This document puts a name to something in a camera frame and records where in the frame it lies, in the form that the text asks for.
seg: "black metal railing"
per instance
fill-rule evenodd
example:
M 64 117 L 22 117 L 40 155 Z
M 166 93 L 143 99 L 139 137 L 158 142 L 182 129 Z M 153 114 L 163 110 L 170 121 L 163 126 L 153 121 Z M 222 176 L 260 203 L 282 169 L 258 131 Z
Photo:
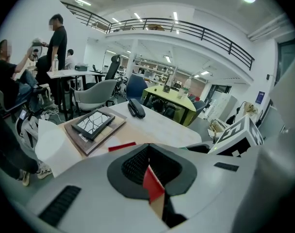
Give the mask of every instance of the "black metal railing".
M 249 70 L 251 70 L 252 63 L 254 61 L 254 58 L 235 42 L 213 30 L 194 23 L 186 21 L 176 22 L 174 19 L 166 18 L 130 19 L 111 23 L 108 20 L 78 6 L 68 3 L 63 4 L 81 21 L 81 23 L 86 26 L 96 28 L 104 33 L 128 30 L 158 30 L 176 34 L 185 33 L 222 48 L 229 55 L 233 55 L 243 62 Z

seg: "water bottle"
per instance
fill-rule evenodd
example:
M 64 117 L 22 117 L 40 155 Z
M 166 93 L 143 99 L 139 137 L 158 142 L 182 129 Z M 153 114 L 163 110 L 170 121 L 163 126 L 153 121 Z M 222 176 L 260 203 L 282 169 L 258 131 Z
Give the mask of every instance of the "water bottle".
M 186 82 L 184 83 L 183 87 L 180 88 L 177 94 L 178 99 L 183 99 L 187 97 L 189 91 L 191 89 L 191 77 L 189 77 Z
M 58 70 L 59 70 L 59 60 L 58 60 L 58 55 L 56 54 L 52 62 L 52 73 L 56 73 Z

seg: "red object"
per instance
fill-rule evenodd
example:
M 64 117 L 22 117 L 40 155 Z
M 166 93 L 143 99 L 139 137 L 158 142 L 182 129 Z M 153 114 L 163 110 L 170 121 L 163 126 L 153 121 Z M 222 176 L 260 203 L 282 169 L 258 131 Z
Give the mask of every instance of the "red object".
M 148 166 L 144 175 L 143 188 L 148 190 L 149 203 L 152 203 L 165 193 L 165 189 L 154 175 L 150 166 Z
M 124 149 L 126 147 L 134 146 L 134 145 L 136 145 L 135 142 L 130 142 L 130 143 L 126 143 L 126 144 L 122 144 L 122 145 L 110 147 L 110 148 L 108 148 L 108 152 L 115 151 L 115 150 L 120 150 L 120 149 Z

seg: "gray floor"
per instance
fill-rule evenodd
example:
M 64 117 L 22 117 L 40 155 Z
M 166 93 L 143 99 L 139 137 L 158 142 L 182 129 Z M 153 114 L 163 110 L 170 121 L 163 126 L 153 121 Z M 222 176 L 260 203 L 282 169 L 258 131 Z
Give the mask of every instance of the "gray floor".
M 123 97 L 118 97 L 118 98 L 114 98 L 114 103 L 118 104 L 118 103 L 122 103 L 125 102 L 126 99 L 124 99 Z M 45 104 L 43 105 L 43 107 L 48 106 L 49 104 L 51 104 L 50 102 L 48 102 L 48 100 L 45 100 Z M 64 121 L 64 114 L 63 113 L 59 113 L 60 119 L 61 121 Z M 60 122 L 59 118 L 57 115 L 51 116 L 50 118 L 52 122 L 56 123 L 56 124 L 60 124 L 62 122 Z M 11 117 L 8 117 L 5 119 L 6 123 L 9 125 L 9 127 L 13 130 L 13 132 L 15 133 L 18 141 L 20 142 L 16 130 L 15 130 L 15 125 L 14 123 L 12 123 L 11 121 Z M 29 155 L 30 157 L 36 159 L 36 155 L 35 153 L 28 147 L 24 146 L 21 142 L 21 148 L 23 149 L 23 151 Z M 29 199 L 41 188 L 43 187 L 45 184 L 47 184 L 51 179 L 53 179 L 53 176 L 50 175 L 48 177 L 46 177 L 43 180 L 39 180 L 36 175 L 31 175 L 30 178 L 30 185 L 28 187 L 24 187 L 22 185 L 21 181 L 17 181 L 11 177 L 9 177 L 6 173 L 4 173 L 1 169 L 0 169 L 0 186 L 2 187 L 5 195 L 12 200 L 15 200 L 17 202 L 19 202 L 22 205 L 25 205 Z

